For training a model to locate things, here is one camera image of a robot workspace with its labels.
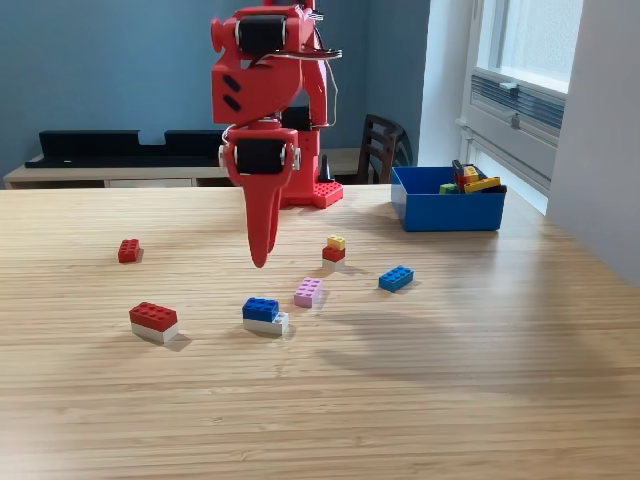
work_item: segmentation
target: window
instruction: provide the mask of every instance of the window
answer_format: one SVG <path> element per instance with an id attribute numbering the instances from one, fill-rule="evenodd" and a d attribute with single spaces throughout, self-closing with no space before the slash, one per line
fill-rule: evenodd
<path id="1" fill-rule="evenodd" d="M 481 146 L 544 195 L 552 182 L 583 0 L 474 4 L 457 121 L 459 158 L 477 160 Z"/>
<path id="2" fill-rule="evenodd" d="M 477 66 L 567 93 L 583 0 L 485 0 Z"/>

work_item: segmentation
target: blue lego brick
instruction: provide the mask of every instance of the blue lego brick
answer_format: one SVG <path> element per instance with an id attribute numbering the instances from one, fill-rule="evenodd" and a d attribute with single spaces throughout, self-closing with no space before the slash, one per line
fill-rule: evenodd
<path id="1" fill-rule="evenodd" d="M 378 279 L 378 286 L 391 293 L 397 292 L 402 287 L 413 281 L 413 270 L 398 265 L 393 270 L 389 270 Z"/>
<path id="2" fill-rule="evenodd" d="M 273 322 L 278 315 L 280 306 L 275 300 L 251 297 L 242 307 L 242 318 L 258 320 L 261 322 Z"/>

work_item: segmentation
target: blue wall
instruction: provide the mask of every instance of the blue wall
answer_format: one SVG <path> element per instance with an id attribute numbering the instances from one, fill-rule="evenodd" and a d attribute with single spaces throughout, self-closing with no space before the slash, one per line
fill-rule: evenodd
<path id="1" fill-rule="evenodd" d="M 212 127 L 209 24 L 258 0 L 0 0 L 0 175 L 47 129 Z M 365 112 L 367 0 L 319 0 L 340 87 L 325 148 L 356 147 Z"/>
<path id="2" fill-rule="evenodd" d="M 430 0 L 370 0 L 366 111 L 398 122 L 418 158 Z"/>

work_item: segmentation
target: green lego brick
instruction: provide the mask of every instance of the green lego brick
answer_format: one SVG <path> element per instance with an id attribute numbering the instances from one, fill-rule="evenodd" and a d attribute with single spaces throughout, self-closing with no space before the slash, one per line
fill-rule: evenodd
<path id="1" fill-rule="evenodd" d="M 448 195 L 451 193 L 458 193 L 458 187 L 456 187 L 453 183 L 445 183 L 444 185 L 440 185 L 440 195 Z"/>

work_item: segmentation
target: lego brick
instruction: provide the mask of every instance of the lego brick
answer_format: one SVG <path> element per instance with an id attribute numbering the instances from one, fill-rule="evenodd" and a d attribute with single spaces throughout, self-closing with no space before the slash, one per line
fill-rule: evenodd
<path id="1" fill-rule="evenodd" d="M 458 187 L 457 192 L 463 192 L 464 191 L 464 176 L 459 177 L 457 175 L 453 176 L 453 182 L 456 184 L 456 187 Z"/>
<path id="2" fill-rule="evenodd" d="M 453 167 L 453 174 L 457 177 L 464 177 L 464 169 L 462 168 L 462 164 L 458 160 L 454 160 L 451 162 L 451 166 Z"/>
<path id="3" fill-rule="evenodd" d="M 273 322 L 278 315 L 279 305 L 275 300 L 251 297 L 242 307 L 242 318 Z"/>
<path id="4" fill-rule="evenodd" d="M 336 250 L 344 250 L 346 242 L 344 238 L 339 237 L 338 235 L 331 235 L 327 238 L 327 247 L 335 248 Z"/>
<path id="5" fill-rule="evenodd" d="M 440 185 L 440 195 L 447 195 L 451 193 L 458 193 L 458 187 L 453 183 L 445 183 Z"/>
<path id="6" fill-rule="evenodd" d="M 152 328 L 143 327 L 142 325 L 138 325 L 137 323 L 131 324 L 131 331 L 138 335 L 139 337 L 146 338 L 148 340 L 153 340 L 158 343 L 167 343 L 173 337 L 175 337 L 179 332 L 178 324 L 174 324 L 173 326 L 166 329 L 164 332 L 159 332 Z"/>
<path id="7" fill-rule="evenodd" d="M 293 303 L 298 307 L 311 308 L 322 296 L 322 280 L 305 278 L 293 295 Z"/>
<path id="8" fill-rule="evenodd" d="M 131 323 L 135 323 L 151 330 L 164 332 L 178 323 L 178 317 L 174 310 L 159 307 L 152 303 L 142 302 L 129 311 Z"/>
<path id="9" fill-rule="evenodd" d="M 482 190 L 482 193 L 507 193 L 506 185 L 496 185 L 495 187 L 489 187 Z"/>
<path id="10" fill-rule="evenodd" d="M 338 260 L 337 262 L 332 262 L 331 260 L 322 259 L 322 267 L 331 271 L 331 272 L 339 272 L 343 270 L 345 267 L 345 259 Z"/>
<path id="11" fill-rule="evenodd" d="M 136 239 L 123 240 L 118 249 L 118 262 L 133 263 L 138 261 L 140 242 Z"/>
<path id="12" fill-rule="evenodd" d="M 476 168 L 476 172 L 478 172 L 478 180 L 484 180 L 485 178 L 487 178 L 487 176 L 484 174 L 484 172 L 482 170 L 480 170 L 478 167 Z"/>
<path id="13" fill-rule="evenodd" d="M 413 270 L 398 265 L 393 270 L 389 270 L 378 279 L 378 287 L 388 290 L 391 293 L 397 292 L 402 287 L 413 281 Z"/>
<path id="14" fill-rule="evenodd" d="M 497 187 L 500 185 L 500 177 L 491 177 L 477 182 L 467 182 L 464 186 L 464 193 L 473 193 L 485 188 Z"/>
<path id="15" fill-rule="evenodd" d="M 464 167 L 464 183 L 477 182 L 480 179 L 474 167 Z"/>
<path id="16" fill-rule="evenodd" d="M 322 249 L 322 259 L 329 260 L 331 262 L 339 262 L 347 255 L 347 249 L 337 250 L 331 247 L 324 247 Z"/>
<path id="17" fill-rule="evenodd" d="M 260 320 L 245 318 L 242 320 L 242 324 L 246 330 L 282 335 L 289 327 L 289 314 L 278 312 L 273 322 L 261 322 Z"/>

